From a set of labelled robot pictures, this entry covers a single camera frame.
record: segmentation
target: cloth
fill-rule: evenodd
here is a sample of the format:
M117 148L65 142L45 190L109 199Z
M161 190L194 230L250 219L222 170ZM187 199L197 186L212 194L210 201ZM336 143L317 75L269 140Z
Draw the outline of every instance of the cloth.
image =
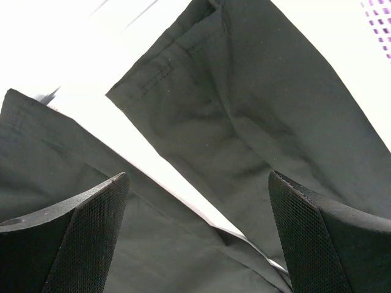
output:
M121 125L108 131L126 135ZM249 244L209 226L71 118L14 90L0 115L0 156L0 222L129 175L107 293L292 292Z
M330 64L270 1L192 1L107 96L284 267L271 170L391 217L389 150Z

